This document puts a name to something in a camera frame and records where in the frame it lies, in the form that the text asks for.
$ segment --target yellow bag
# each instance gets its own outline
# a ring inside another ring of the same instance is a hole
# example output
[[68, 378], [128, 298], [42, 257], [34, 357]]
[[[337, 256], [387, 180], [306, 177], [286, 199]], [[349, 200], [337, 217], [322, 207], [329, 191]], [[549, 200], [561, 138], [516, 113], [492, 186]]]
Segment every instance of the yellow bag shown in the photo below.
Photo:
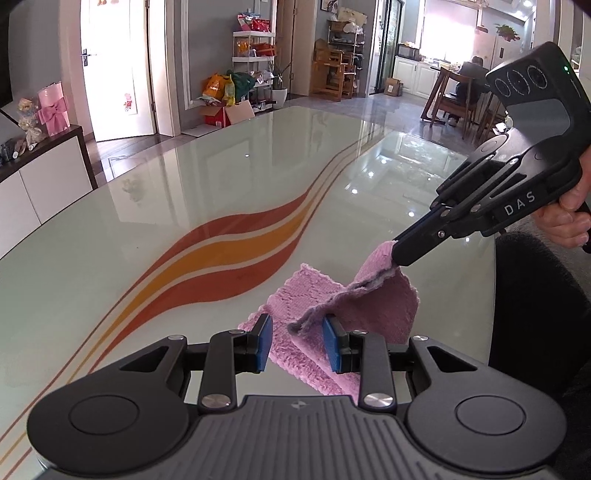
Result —
[[224, 96], [222, 100], [226, 101], [226, 106], [232, 106], [236, 104], [236, 89], [234, 82], [230, 76], [224, 77], [226, 80], [226, 86], [224, 87]]
[[207, 86], [203, 91], [203, 95], [213, 97], [217, 100], [222, 100], [225, 94], [226, 82], [226, 77], [223, 77], [217, 73], [212, 75], [207, 81]]

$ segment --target glass table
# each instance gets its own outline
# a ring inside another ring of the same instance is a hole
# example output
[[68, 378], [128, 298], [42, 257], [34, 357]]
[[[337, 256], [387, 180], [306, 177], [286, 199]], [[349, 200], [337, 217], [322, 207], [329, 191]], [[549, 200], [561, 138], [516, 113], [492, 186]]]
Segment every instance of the glass table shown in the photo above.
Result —
[[[41, 395], [165, 336], [205, 342], [308, 263], [349, 283], [428, 211], [462, 161], [411, 135], [291, 107], [195, 139], [80, 199], [0, 260], [0, 479], [40, 471], [25, 434]], [[413, 332], [480, 361], [494, 242], [448, 240], [405, 269]], [[314, 394], [271, 362], [239, 395]], [[196, 398], [199, 376], [187, 399]]]

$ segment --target white cabinet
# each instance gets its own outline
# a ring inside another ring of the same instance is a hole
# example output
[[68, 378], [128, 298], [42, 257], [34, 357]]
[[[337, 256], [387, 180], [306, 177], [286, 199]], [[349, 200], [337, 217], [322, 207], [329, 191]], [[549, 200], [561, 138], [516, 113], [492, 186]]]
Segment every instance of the white cabinet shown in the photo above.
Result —
[[394, 72], [392, 78], [400, 80], [404, 85], [403, 91], [412, 93], [414, 87], [415, 73], [417, 71], [417, 61], [401, 59], [396, 57], [394, 62]]
[[425, 66], [424, 64], [419, 64], [414, 81], [413, 95], [429, 98], [438, 75], [439, 71], [434, 70], [429, 66]]
[[92, 190], [78, 137], [47, 151], [20, 173], [41, 223]]
[[439, 75], [427, 63], [396, 57], [392, 76], [404, 84], [403, 90], [412, 95], [429, 98]]
[[0, 226], [0, 258], [41, 226], [19, 172], [0, 183]]

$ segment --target pink gift box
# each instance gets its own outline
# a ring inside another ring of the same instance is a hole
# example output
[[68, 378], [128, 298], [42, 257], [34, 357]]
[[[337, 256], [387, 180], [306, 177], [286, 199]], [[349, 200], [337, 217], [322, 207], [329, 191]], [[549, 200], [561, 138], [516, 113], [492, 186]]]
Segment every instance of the pink gift box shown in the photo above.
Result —
[[37, 113], [39, 121], [47, 127], [50, 136], [70, 128], [68, 105], [60, 83], [54, 83], [39, 91], [41, 109]]

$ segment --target wooden chair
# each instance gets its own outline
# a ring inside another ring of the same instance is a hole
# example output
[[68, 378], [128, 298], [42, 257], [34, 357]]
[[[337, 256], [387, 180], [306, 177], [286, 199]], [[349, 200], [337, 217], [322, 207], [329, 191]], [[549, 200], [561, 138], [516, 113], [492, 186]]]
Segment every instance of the wooden chair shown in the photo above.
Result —
[[505, 121], [504, 113], [505, 109], [499, 99], [492, 92], [488, 93], [488, 101], [480, 116], [478, 130], [476, 130], [476, 135], [474, 136], [475, 145], [480, 145], [488, 140], [492, 127], [497, 123]]
[[316, 59], [312, 62], [310, 76], [310, 96], [330, 96], [340, 102], [343, 94], [346, 98], [353, 96], [353, 80], [355, 66], [353, 57], [342, 50], [316, 50]]
[[476, 105], [478, 103], [470, 105], [470, 102], [467, 101], [465, 105], [462, 105], [462, 103], [457, 99], [455, 95], [451, 93], [445, 93], [445, 90], [447, 88], [447, 82], [449, 81], [449, 79], [455, 80], [458, 83], [465, 83], [468, 85], [466, 98], [469, 99], [470, 95], [472, 94], [473, 78], [465, 77], [464, 75], [459, 75], [457, 73], [450, 72], [449, 70], [444, 68], [442, 68], [441, 71], [443, 72], [443, 80], [441, 81], [439, 92], [437, 93], [437, 99], [435, 100], [435, 106], [433, 107], [430, 126], [433, 126], [433, 122], [437, 117], [438, 111], [443, 110], [444, 112], [456, 115], [464, 119], [464, 125], [462, 129], [462, 139], [464, 139], [466, 137], [466, 131], [472, 125], [472, 123], [474, 123]]

